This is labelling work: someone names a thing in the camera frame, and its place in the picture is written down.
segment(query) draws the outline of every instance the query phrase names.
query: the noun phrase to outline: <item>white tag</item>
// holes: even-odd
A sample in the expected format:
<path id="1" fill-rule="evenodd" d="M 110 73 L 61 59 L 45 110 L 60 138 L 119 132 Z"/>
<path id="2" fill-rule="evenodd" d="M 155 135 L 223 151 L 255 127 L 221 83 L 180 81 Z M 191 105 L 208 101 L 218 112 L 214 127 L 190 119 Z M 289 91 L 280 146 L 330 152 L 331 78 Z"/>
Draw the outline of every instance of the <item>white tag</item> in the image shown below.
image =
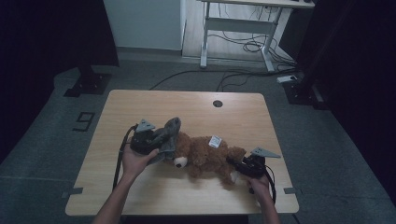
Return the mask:
<path id="1" fill-rule="evenodd" d="M 221 143 L 221 138 L 213 135 L 212 139 L 210 139 L 209 145 L 215 148 L 218 148 Z"/>

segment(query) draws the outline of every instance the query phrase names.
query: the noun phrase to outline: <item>light wood surface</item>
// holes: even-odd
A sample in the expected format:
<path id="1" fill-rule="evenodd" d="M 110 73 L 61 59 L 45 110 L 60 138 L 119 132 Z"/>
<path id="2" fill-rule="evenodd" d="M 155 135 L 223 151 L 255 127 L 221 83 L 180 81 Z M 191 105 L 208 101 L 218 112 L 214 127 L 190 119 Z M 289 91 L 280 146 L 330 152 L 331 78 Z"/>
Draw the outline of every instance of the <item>light wood surface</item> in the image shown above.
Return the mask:
<path id="1" fill-rule="evenodd" d="M 214 107 L 220 100 L 223 107 Z M 94 216 L 112 189 L 118 150 L 125 132 L 141 119 L 163 127 L 180 117 L 181 131 L 190 136 L 218 135 L 229 146 L 267 148 L 282 155 L 264 98 L 258 93 L 193 91 L 112 91 L 97 124 L 82 164 L 75 188 L 66 206 L 70 216 Z M 276 177 L 279 213 L 299 209 L 283 159 L 268 159 Z M 146 168 L 134 182 L 124 215 L 219 215 L 257 214 L 260 208 L 246 183 L 239 178 L 234 186 L 224 186 L 214 174 L 189 178 L 185 169 L 166 163 Z"/>
<path id="2" fill-rule="evenodd" d="M 304 2 L 304 0 L 291 1 L 291 0 L 200 0 L 201 2 L 210 3 L 229 3 L 239 5 L 255 5 L 255 6 L 268 6 L 268 7 L 294 7 L 294 8 L 313 8 L 315 4 Z"/>

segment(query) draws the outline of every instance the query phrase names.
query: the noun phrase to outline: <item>desk leg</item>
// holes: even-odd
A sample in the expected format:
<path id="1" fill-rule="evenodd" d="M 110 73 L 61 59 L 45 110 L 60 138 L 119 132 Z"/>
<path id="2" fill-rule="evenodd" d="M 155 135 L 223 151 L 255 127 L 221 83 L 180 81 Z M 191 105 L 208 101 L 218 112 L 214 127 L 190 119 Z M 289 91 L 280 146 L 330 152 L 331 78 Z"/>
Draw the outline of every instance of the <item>desk leg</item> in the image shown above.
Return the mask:
<path id="1" fill-rule="evenodd" d="M 208 30 L 208 26 L 209 26 L 209 11 L 210 11 L 210 3 L 207 3 L 206 15 L 205 15 L 205 26 L 204 26 L 204 42 L 202 43 L 202 48 L 201 48 L 201 68 L 206 68 L 206 60 L 207 60 L 207 30 Z"/>
<path id="2" fill-rule="evenodd" d="M 271 42 L 274 38 L 276 27 L 278 25 L 280 15 L 282 14 L 282 9 L 283 9 L 283 7 L 280 7 L 278 9 L 276 18 L 274 19 L 272 27 L 271 27 L 270 34 L 269 34 L 267 40 L 265 41 L 264 48 L 262 49 L 262 57 L 264 58 L 265 65 L 267 66 L 268 72 L 275 72 L 275 69 L 271 62 L 272 57 L 271 57 L 271 54 L 269 53 L 269 48 L 271 47 Z"/>

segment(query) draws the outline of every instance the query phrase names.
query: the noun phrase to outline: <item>black curtain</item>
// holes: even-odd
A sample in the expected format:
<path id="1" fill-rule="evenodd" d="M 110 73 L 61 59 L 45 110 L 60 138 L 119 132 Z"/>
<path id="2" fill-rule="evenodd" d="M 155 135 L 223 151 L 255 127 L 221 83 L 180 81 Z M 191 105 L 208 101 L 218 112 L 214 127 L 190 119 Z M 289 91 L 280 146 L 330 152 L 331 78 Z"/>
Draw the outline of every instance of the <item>black curtain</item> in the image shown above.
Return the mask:
<path id="1" fill-rule="evenodd" d="M 54 76 L 82 64 L 119 65 L 103 1 L 0 1 L 0 161 L 48 101 Z"/>
<path id="2" fill-rule="evenodd" d="M 396 203 L 394 22 L 391 0 L 321 0 L 299 60 Z"/>

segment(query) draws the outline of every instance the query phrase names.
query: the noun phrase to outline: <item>small round hole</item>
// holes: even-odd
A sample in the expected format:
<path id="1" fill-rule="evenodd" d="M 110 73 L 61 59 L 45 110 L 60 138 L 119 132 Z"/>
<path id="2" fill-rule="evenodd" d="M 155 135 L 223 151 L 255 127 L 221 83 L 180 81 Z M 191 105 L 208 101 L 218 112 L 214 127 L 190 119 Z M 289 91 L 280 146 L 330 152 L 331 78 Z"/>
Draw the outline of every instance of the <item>small round hole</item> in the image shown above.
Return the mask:
<path id="1" fill-rule="evenodd" d="M 222 107 L 222 101 L 214 101 L 213 106 L 215 107 Z"/>

